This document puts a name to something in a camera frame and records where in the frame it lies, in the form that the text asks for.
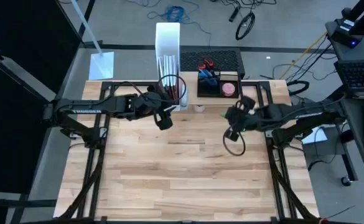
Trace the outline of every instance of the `pen holder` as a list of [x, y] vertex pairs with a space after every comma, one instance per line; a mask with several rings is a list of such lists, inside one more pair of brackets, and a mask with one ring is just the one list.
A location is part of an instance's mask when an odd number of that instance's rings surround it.
[[[204, 78], [197, 75], [197, 97], [215, 97], [215, 98], [238, 98], [240, 95], [240, 78], [238, 75], [220, 75], [216, 85], [211, 85]], [[222, 87], [229, 83], [234, 86], [234, 93], [227, 96]]]

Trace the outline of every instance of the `black mat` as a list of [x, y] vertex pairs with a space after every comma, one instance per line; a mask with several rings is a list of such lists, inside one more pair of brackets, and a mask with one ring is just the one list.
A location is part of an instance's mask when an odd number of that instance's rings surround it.
[[197, 72], [198, 65], [202, 63], [204, 57], [212, 58], [215, 68], [221, 71], [237, 72], [241, 79], [245, 75], [241, 53], [238, 48], [212, 50], [194, 49], [181, 50], [180, 53], [180, 69], [182, 72]]

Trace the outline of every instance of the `black wall panel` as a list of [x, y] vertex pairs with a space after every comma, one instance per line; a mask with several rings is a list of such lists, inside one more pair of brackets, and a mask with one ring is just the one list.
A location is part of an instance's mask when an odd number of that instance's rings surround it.
[[58, 93], [80, 39], [56, 0], [0, 1], [0, 49]]
[[29, 194], [47, 130], [44, 103], [0, 70], [0, 192]]

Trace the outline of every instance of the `white label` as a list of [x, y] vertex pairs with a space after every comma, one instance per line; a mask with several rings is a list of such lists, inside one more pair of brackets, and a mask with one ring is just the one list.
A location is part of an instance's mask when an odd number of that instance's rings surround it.
[[346, 30], [346, 31], [348, 31], [348, 32], [350, 31], [350, 29], [348, 29], [348, 28], [346, 28], [346, 27], [344, 27], [344, 26], [340, 26], [340, 28], [341, 28], [341, 29], [344, 29], [344, 30]]
[[86, 114], [86, 113], [100, 114], [101, 110], [72, 110], [72, 112], [80, 114]]
[[349, 21], [349, 20], [347, 20], [347, 19], [345, 19], [345, 20], [343, 21], [343, 23], [348, 24], [348, 25], [350, 25], [350, 26], [354, 26], [354, 25], [355, 25], [355, 23], [354, 23], [354, 22]]
[[320, 115], [322, 113], [323, 112], [312, 113], [312, 114], [304, 114], [304, 115], [298, 115], [298, 116], [295, 117], [295, 119], [298, 119], [298, 118], [307, 118], [307, 117], [310, 117], [310, 116], [317, 116], [317, 115]]

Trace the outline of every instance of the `wooden tabletop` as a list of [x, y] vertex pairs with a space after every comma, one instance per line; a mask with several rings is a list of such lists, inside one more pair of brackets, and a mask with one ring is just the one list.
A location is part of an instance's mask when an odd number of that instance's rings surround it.
[[[197, 73], [181, 75], [190, 90], [189, 104], [205, 101], [205, 111], [196, 113], [189, 106], [187, 111], [172, 112], [174, 125], [165, 131], [158, 129], [152, 117], [138, 121], [111, 119], [96, 219], [265, 221], [277, 216], [264, 134], [243, 133], [245, 154], [235, 157], [227, 153], [222, 136], [228, 123], [220, 113], [236, 99], [222, 99], [222, 104], [217, 98], [197, 99], [190, 87], [194, 85], [190, 78], [197, 77]], [[274, 102], [290, 104], [286, 82], [269, 82]], [[83, 99], [98, 99], [100, 86], [101, 82], [86, 82]], [[122, 86], [116, 92], [126, 93], [134, 91]], [[244, 86], [243, 93], [257, 99], [254, 87]], [[93, 126], [94, 120], [94, 115], [78, 116], [78, 121], [87, 126]], [[236, 152], [243, 148], [241, 141], [226, 142]], [[301, 147], [299, 142], [292, 145]], [[292, 148], [284, 151], [292, 189], [318, 216], [303, 152]], [[68, 153], [55, 217], [79, 193], [87, 157], [88, 149], [83, 146], [75, 146]], [[283, 197], [288, 214], [285, 194]]]

